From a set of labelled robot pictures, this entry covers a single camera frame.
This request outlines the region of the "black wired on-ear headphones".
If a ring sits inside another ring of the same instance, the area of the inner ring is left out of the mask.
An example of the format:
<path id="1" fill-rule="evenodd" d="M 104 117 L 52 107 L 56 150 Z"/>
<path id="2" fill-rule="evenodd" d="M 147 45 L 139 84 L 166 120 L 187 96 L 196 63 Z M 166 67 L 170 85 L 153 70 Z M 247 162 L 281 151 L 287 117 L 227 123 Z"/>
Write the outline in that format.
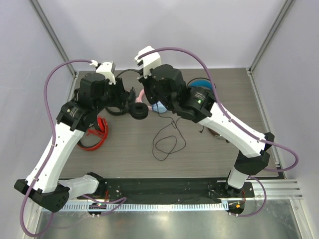
<path id="1" fill-rule="evenodd" d="M 145 103 L 137 103 L 136 101 L 130 106 L 129 113 L 131 116 L 137 118 L 138 120 L 142 120 L 146 118 L 146 107 L 147 105 Z M 169 116 L 163 116 L 163 113 L 157 113 L 157 115 L 160 118 L 163 119 L 169 119 L 170 123 L 163 128 L 161 128 L 156 135 L 153 138 L 152 141 L 152 155 L 153 157 L 158 161 L 165 161 L 170 155 L 177 153 L 181 150 L 183 150 L 186 147 L 186 140 L 183 137 L 180 129 L 177 127 L 178 121 L 181 119 L 179 117 L 178 119 L 173 119 Z M 171 134 L 167 135 L 165 137 L 159 138 L 163 134 L 163 131 L 168 129 L 169 127 L 173 128 L 173 132 L 177 132 L 177 135 Z M 158 147 L 159 143 L 164 143 L 164 141 L 170 140 L 173 142 L 173 145 L 171 148 L 168 148 L 167 150 L 161 149 Z"/>

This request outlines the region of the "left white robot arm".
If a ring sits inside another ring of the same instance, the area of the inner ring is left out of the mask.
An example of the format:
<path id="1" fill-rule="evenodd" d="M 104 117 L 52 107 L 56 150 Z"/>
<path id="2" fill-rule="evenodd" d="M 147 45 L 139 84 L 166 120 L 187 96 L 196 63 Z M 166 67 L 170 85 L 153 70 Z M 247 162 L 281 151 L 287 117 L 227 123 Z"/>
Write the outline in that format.
<path id="1" fill-rule="evenodd" d="M 87 129 L 98 127 L 98 114 L 105 107 L 123 107 L 129 92 L 117 77 L 110 84 L 104 75 L 88 73 L 74 91 L 72 100 L 65 103 L 57 116 L 55 142 L 49 143 L 38 164 L 26 179 L 18 179 L 14 188 L 28 195 L 41 207 L 56 213 L 68 200 L 91 195 L 102 198 L 107 190 L 106 180 L 96 173 L 70 180 L 60 180 L 60 174 L 73 148 Z"/>

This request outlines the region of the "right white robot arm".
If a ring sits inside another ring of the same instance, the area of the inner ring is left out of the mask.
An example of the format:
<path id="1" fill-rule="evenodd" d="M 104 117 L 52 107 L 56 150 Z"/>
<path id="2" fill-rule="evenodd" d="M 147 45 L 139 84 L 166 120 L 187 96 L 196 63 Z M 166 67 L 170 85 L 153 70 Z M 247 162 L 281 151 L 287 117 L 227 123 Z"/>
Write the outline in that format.
<path id="1" fill-rule="evenodd" d="M 238 196 L 248 177 L 268 166 L 270 145 L 265 140 L 274 140 L 274 135 L 255 132 L 228 111 L 221 110 L 211 89 L 187 85 L 181 71 L 169 64 L 140 69 L 139 74 L 139 82 L 151 104 L 161 102 L 182 119 L 219 133 L 238 148 L 236 161 L 224 186 L 228 196 Z"/>

